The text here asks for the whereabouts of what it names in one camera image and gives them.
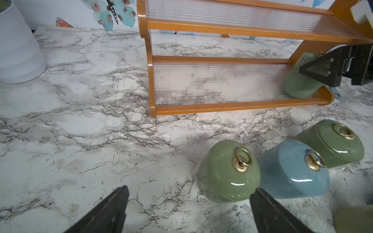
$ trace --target gold ring pull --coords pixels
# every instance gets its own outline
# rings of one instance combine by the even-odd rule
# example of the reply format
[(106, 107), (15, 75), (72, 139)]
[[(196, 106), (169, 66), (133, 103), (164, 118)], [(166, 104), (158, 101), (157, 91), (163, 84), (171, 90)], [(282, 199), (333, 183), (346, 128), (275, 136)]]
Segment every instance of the gold ring pull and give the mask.
[[(247, 160), (243, 156), (239, 155), (240, 151), (245, 152), (247, 156), (249, 156), (249, 162), (247, 162)], [(236, 150), (236, 155), (233, 156), (232, 159), (233, 168), (241, 174), (246, 173), (249, 167), (251, 167), (254, 162), (251, 156), (252, 155), (250, 155), (250, 153), (244, 148), (238, 148)]]
[(313, 171), (320, 171), (321, 168), (326, 168), (326, 163), (325, 163), (323, 157), (321, 157), (321, 155), (314, 150), (310, 150), (310, 153), (308, 155), (306, 155), (304, 160), (305, 160), (305, 163), (307, 164), (307, 166), (309, 168), (311, 168), (311, 170), (313, 170)]
[(324, 56), (324, 55), (325, 55), (325, 52), (315, 53), (315, 56), (316, 56), (317, 58), (322, 57), (322, 56)]
[(355, 139), (354, 132), (349, 127), (347, 127), (343, 124), (334, 124), (333, 129), (337, 134), (345, 137), (348, 140), (354, 140)]

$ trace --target blue handle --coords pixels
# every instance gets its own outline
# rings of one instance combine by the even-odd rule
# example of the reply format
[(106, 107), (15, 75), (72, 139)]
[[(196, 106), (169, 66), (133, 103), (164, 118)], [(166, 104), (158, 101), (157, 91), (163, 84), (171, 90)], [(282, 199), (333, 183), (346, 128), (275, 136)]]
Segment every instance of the blue handle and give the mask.
[(337, 88), (335, 88), (335, 87), (329, 87), (329, 88), (330, 88), (330, 90), (332, 90), (332, 92), (334, 93), (336, 99), (338, 99), (338, 100), (341, 100), (341, 99), (342, 99), (342, 96), (341, 96), (341, 94), (339, 93), (339, 91), (337, 90)]

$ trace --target canister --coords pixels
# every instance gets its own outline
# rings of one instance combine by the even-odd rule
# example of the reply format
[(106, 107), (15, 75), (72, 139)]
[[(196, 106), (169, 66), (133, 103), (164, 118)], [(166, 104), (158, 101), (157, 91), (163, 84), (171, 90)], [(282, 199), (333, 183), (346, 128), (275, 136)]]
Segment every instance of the canister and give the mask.
[(373, 231), (373, 205), (349, 206), (334, 214), (337, 233), (369, 233)]
[(289, 139), (258, 157), (260, 187), (273, 198), (303, 198), (324, 194), (330, 177), (323, 158), (303, 142)]
[(10, 4), (0, 12), (0, 82), (32, 80), (47, 68), (44, 54), (14, 1), (0, 2)]
[(202, 193), (216, 203), (250, 198), (260, 184), (260, 168), (243, 144), (224, 140), (216, 143), (202, 161), (197, 175)]
[(360, 138), (349, 127), (335, 120), (322, 120), (293, 139), (319, 152), (328, 168), (360, 161), (364, 157)]
[[(284, 91), (297, 99), (310, 98), (323, 84), (311, 77), (300, 74), (299, 67), (321, 57), (323, 54), (324, 53), (303, 53), (302, 57), (299, 58), (282, 82), (281, 87)], [(317, 66), (309, 68), (309, 71), (323, 76), (328, 76), (329, 70), (330, 61), (322, 62)]]

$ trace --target marble countertop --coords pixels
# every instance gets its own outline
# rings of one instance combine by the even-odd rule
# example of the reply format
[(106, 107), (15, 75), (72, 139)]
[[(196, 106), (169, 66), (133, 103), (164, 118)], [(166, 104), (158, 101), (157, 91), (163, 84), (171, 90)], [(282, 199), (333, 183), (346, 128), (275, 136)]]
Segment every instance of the marble countertop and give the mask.
[[(153, 34), (156, 55), (287, 58), (300, 41)], [(349, 125), (365, 158), (330, 169), (330, 190), (279, 200), (316, 232), (338, 207), (373, 202), (373, 91), (343, 80), (328, 106), (149, 117), (144, 40), (135, 32), (42, 27), (48, 68), (0, 84), (0, 232), (61, 233), (116, 187), (130, 191), (123, 232), (257, 232), (249, 201), (216, 204), (196, 173), (220, 140), (256, 156), (322, 119)]]

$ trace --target wooden shelf frame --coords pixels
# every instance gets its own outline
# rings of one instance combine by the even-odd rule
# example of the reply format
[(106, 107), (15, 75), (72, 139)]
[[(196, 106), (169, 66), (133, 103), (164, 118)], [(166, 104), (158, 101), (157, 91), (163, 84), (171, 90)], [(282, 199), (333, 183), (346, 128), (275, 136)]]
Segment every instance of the wooden shelf frame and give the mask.
[[(300, 31), (274, 30), (266, 28), (235, 27), (224, 25), (211, 25), (207, 23), (190, 23), (184, 21), (167, 21), (150, 19), (146, 14), (147, 0), (137, 1), (138, 23), (140, 35), (145, 39), (145, 47), (148, 62), (149, 76), (149, 111), (151, 117), (168, 114), (201, 113), (211, 111), (233, 111), (256, 108), (275, 108), (305, 105), (327, 105), (333, 102), (334, 94), (329, 88), (322, 86), (311, 98), (306, 100), (268, 100), (240, 103), (221, 104), (198, 104), (181, 106), (156, 106), (154, 88), (154, 63), (186, 63), (186, 64), (287, 64), (292, 66), (298, 61), (304, 52), (325, 51), (332, 46), (344, 44), (357, 44), (373, 42), (373, 30), (368, 22), (356, 24), (350, 13), (350, 7), (356, 0), (336, 0), (329, 10), (315, 9), (310, 7), (299, 7), (287, 4), (269, 3), (257, 0), (212, 0), (236, 4), (268, 7), (274, 9), (285, 9), (297, 12), (317, 13), (337, 17), (346, 25), (353, 27), (360, 35), (358, 37), (340, 36), (335, 34), (321, 34)], [(278, 38), (304, 39), (295, 53), (289, 59), (256, 59), (256, 58), (227, 58), (227, 57), (175, 57), (175, 56), (154, 56), (151, 47), (150, 29), (164, 29), (176, 31), (193, 31), (209, 33), (225, 33), (235, 35), (250, 35)]]

